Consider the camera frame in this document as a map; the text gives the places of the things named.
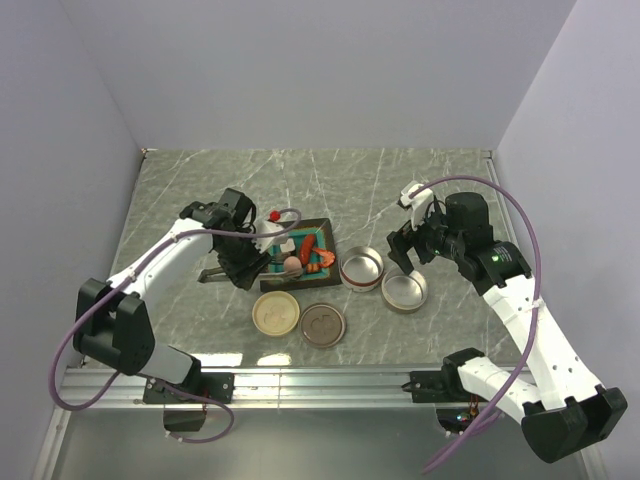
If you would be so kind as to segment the steel serving tongs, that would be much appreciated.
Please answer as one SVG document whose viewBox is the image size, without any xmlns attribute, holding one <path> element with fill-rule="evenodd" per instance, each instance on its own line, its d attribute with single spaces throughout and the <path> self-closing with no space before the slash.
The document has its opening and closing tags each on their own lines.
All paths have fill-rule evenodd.
<svg viewBox="0 0 640 480">
<path fill-rule="evenodd" d="M 289 282 L 300 278 L 304 273 L 303 269 L 296 269 L 283 272 L 261 272 L 256 279 L 259 281 L 273 281 L 273 282 Z M 199 283 L 213 283 L 229 281 L 228 276 L 221 267 L 202 270 L 198 276 L 197 281 Z"/>
</svg>

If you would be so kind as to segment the pink egg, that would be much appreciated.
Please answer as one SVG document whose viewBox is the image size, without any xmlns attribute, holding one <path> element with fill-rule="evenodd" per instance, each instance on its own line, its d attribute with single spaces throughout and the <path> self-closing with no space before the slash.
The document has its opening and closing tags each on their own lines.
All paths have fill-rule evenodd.
<svg viewBox="0 0 640 480">
<path fill-rule="evenodd" d="M 287 275 L 299 277 L 302 275 L 304 267 L 301 260 L 296 256 L 289 256 L 283 262 L 283 271 Z"/>
</svg>

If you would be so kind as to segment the red sausage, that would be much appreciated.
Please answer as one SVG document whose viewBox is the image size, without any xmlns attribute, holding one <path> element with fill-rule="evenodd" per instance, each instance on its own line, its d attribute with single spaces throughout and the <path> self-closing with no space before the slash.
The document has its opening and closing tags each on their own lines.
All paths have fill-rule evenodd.
<svg viewBox="0 0 640 480">
<path fill-rule="evenodd" d="M 304 237 L 300 245 L 300 248 L 298 250 L 298 258 L 300 259 L 303 267 L 306 267 L 309 264 L 311 253 L 315 246 L 315 243 L 316 243 L 315 234 L 308 234 Z"/>
</svg>

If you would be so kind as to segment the orange shrimp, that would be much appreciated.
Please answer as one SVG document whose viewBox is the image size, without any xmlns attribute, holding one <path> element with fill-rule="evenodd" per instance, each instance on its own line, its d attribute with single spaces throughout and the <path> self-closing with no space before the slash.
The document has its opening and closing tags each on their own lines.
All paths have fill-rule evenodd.
<svg viewBox="0 0 640 480">
<path fill-rule="evenodd" d="M 312 252 L 318 257 L 315 264 L 320 268 L 330 268 L 336 261 L 336 254 L 330 250 L 313 247 Z"/>
</svg>

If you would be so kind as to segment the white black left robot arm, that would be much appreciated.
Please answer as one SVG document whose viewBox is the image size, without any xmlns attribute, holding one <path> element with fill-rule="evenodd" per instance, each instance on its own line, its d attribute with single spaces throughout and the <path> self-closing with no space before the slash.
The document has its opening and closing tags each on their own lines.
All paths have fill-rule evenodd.
<svg viewBox="0 0 640 480">
<path fill-rule="evenodd" d="M 271 261 L 270 248 L 285 239 L 276 212 L 265 219 L 244 193 L 227 188 L 219 200 L 194 201 L 149 251 L 106 281 L 87 280 L 79 290 L 73 348 L 128 376 L 167 382 L 180 402 L 202 390 L 201 364 L 159 342 L 150 313 L 166 290 L 195 263 L 215 254 L 222 274 L 248 290 Z"/>
</svg>

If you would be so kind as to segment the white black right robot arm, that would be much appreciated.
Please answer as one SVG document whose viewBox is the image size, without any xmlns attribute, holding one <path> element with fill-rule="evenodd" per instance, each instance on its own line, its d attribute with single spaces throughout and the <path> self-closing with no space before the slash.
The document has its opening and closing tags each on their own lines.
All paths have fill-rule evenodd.
<svg viewBox="0 0 640 480">
<path fill-rule="evenodd" d="M 459 192 L 439 201 L 417 182 L 400 193 L 408 221 L 387 237 L 389 257 L 404 274 L 437 257 L 455 263 L 460 275 L 496 313 L 526 358 L 534 382 L 495 365 L 476 349 L 447 357 L 441 386 L 455 400 L 476 394 L 494 400 L 520 424 L 538 458 L 554 463 L 606 439 L 628 408 L 623 392 L 607 388 L 582 362 L 536 294 L 536 279 L 519 249 L 498 241 L 484 197 Z"/>
</svg>

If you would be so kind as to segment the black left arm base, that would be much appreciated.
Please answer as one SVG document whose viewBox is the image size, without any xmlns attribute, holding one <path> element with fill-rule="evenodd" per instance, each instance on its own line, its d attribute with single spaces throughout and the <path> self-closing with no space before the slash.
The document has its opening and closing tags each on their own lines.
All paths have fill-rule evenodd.
<svg viewBox="0 0 640 480">
<path fill-rule="evenodd" d="M 234 423 L 235 417 L 229 408 L 234 383 L 235 375 L 230 372 L 196 373 L 182 384 L 148 378 L 142 403 L 164 408 L 163 426 L 170 435 L 199 433 L 214 407 L 220 408 Z"/>
</svg>

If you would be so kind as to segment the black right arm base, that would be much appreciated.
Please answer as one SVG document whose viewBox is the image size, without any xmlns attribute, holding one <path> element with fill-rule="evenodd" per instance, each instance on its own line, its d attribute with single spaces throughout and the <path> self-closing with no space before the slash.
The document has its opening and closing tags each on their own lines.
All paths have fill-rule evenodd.
<svg viewBox="0 0 640 480">
<path fill-rule="evenodd" d="M 433 404 L 437 423 L 447 434 L 464 433 L 479 414 L 479 397 L 443 370 L 412 371 L 401 389 L 414 404 Z"/>
</svg>

